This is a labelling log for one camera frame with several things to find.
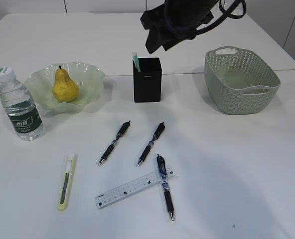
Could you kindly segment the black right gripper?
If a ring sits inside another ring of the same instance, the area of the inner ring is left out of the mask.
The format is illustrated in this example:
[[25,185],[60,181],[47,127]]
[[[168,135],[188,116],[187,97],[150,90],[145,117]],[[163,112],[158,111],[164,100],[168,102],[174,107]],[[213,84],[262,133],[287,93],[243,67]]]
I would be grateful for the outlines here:
[[210,8],[203,4],[162,4],[147,10],[141,16],[141,23],[148,30],[146,49],[149,54],[162,46],[168,51],[181,39],[193,39],[197,28],[212,19]]

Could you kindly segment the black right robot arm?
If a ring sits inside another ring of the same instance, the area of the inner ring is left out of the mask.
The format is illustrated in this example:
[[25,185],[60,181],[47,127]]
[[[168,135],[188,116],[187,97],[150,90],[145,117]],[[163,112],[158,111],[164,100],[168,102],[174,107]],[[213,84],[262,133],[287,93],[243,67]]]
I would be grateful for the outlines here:
[[219,26],[226,18],[241,19],[247,5],[235,0],[228,9],[220,0],[166,0],[158,7],[143,12],[140,20],[148,37],[148,53],[160,47],[165,51],[185,40],[193,40]]

